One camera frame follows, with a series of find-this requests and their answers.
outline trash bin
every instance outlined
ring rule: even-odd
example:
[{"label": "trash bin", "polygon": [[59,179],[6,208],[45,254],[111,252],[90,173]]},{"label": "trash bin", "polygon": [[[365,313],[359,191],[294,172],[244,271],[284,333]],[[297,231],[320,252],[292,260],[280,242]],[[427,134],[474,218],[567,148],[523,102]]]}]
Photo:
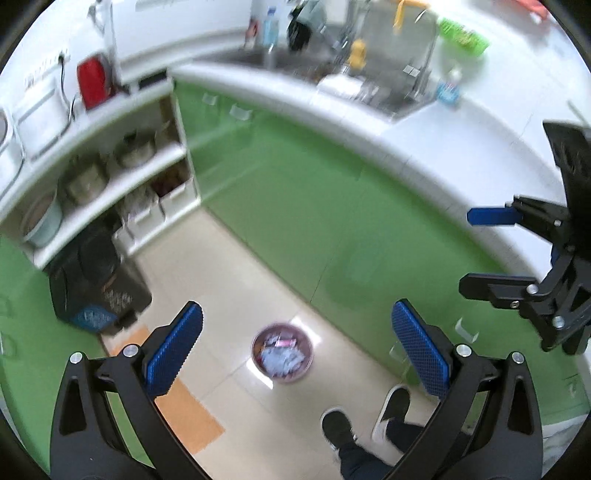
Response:
[{"label": "trash bin", "polygon": [[152,302],[140,274],[122,262],[103,224],[91,224],[49,267],[56,316],[91,332],[115,333]]}]

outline shoe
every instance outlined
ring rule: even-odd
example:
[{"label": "shoe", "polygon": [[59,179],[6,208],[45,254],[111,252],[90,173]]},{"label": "shoe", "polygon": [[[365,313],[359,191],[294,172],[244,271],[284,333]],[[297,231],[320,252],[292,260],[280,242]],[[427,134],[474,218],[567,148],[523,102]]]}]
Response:
[{"label": "shoe", "polygon": [[374,442],[383,442],[386,438],[386,427],[388,420],[400,419],[404,421],[408,408],[410,407],[410,393],[403,385],[396,385],[386,396],[384,406],[379,414],[378,421],[371,433]]},{"label": "shoe", "polygon": [[347,443],[357,440],[347,415],[338,407],[325,411],[320,422],[324,438],[335,451],[340,450]]}]

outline storage bin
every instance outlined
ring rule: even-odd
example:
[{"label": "storage bin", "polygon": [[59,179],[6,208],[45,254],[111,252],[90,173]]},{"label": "storage bin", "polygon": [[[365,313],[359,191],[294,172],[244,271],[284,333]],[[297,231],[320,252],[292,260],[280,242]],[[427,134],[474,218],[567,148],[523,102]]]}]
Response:
[{"label": "storage bin", "polygon": [[158,203],[152,204],[127,221],[127,228],[136,241],[149,235],[164,222],[164,213]]},{"label": "storage bin", "polygon": [[127,255],[134,243],[134,237],[125,225],[113,234],[113,244],[119,253]]},{"label": "storage bin", "polygon": [[193,177],[160,199],[166,218],[172,218],[197,199]]}]

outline dish soap bottle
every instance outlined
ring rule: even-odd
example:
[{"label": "dish soap bottle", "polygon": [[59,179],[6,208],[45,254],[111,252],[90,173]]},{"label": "dish soap bottle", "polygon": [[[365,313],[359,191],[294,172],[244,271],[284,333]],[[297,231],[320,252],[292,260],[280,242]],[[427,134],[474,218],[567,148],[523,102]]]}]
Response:
[{"label": "dish soap bottle", "polygon": [[452,68],[447,74],[447,80],[441,80],[437,85],[437,99],[446,105],[456,106],[460,99],[459,83],[461,79],[462,71],[460,68]]},{"label": "dish soap bottle", "polygon": [[347,63],[353,70],[361,71],[365,67],[367,46],[363,40],[357,39],[351,45],[351,54]]}]

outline white shelf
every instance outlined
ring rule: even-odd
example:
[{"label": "white shelf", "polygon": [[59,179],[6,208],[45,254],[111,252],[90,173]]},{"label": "white shelf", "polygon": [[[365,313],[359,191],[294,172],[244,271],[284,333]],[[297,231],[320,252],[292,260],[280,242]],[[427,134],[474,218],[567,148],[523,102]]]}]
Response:
[{"label": "white shelf", "polygon": [[167,79],[131,95],[119,93],[103,105],[79,115],[64,135],[40,158],[25,160],[14,184],[0,199],[0,223],[48,171],[68,160],[86,141],[126,115],[171,95],[173,87],[173,81]]},{"label": "white shelf", "polygon": [[135,255],[140,249],[149,244],[158,235],[172,227],[175,223],[177,223],[183,217],[187,216],[192,211],[198,209],[200,205],[201,198],[197,198],[195,201],[189,203],[184,209],[179,210],[174,216],[168,217],[163,223],[158,225],[158,227],[152,230],[148,235],[143,237],[141,240],[136,241],[136,243],[134,243],[133,246],[131,246],[131,248],[126,252],[127,256],[131,257]]},{"label": "white shelf", "polygon": [[45,268],[61,249],[84,230],[91,221],[99,217],[101,213],[108,210],[133,189],[182,160],[186,154],[187,149],[185,146],[173,143],[158,150],[156,155],[144,165],[118,172],[109,179],[107,187],[97,199],[88,205],[77,207],[65,215],[60,229],[51,242],[29,255],[31,262],[41,270]]}]

